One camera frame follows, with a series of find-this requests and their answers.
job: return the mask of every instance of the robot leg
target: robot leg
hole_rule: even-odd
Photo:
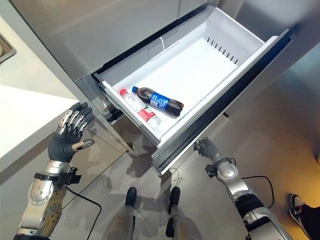
[[[135,187],[130,187],[125,198],[125,205],[121,210],[111,219],[106,231],[104,232],[102,240],[132,240],[135,219],[133,215],[134,204],[137,197],[137,190]]]
[[[170,195],[170,205],[165,234],[174,240],[202,240],[201,234],[196,224],[188,217],[184,216],[178,208],[180,189],[174,187]]]

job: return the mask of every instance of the tile floor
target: tile floor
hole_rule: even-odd
[[[283,81],[273,84],[230,118],[220,117],[208,136],[219,151],[237,160],[241,176],[266,175],[273,183],[275,204],[271,208],[295,240],[307,238],[288,215],[287,197],[297,193],[311,206],[320,206],[320,165],[315,161],[319,133],[297,117],[292,100],[279,94]],[[102,205],[91,240],[100,240],[110,219],[123,206],[127,189],[138,190],[134,214],[134,240],[166,240],[167,204],[174,186],[181,189],[179,206],[198,226],[204,240],[244,239],[246,230],[225,188],[208,178],[209,160],[192,153],[176,162],[163,176],[151,167],[154,146],[142,135],[134,154],[125,153],[82,194]],[[271,193],[263,179],[247,183],[268,205]],[[78,197],[67,205],[52,240],[87,238],[98,212],[95,205]]]

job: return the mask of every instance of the water bottle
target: water bottle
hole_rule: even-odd
[[[132,92],[146,104],[150,104],[160,110],[165,111],[169,115],[179,117],[184,105],[174,99],[167,98],[148,87],[132,88]]]
[[[127,90],[121,89],[120,95],[153,129],[160,125],[161,119],[134,93],[128,93]]]

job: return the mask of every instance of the white drawer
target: white drawer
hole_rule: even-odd
[[[108,99],[157,145],[160,172],[214,121],[290,41],[290,31],[264,42],[220,9],[208,7],[108,69],[93,76]],[[122,88],[148,87],[184,104],[174,119],[151,128],[120,96]]]

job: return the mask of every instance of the drawer vent slot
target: drawer vent slot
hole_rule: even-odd
[[[213,46],[215,49],[217,49],[220,53],[222,53],[222,55],[224,55],[227,59],[229,59],[234,64],[236,64],[238,62],[239,59],[237,57],[235,57],[234,55],[230,54],[230,52],[227,51],[226,48],[224,48],[218,42],[215,42],[214,39],[211,40],[210,37],[208,37],[206,42],[209,43],[211,46]]]

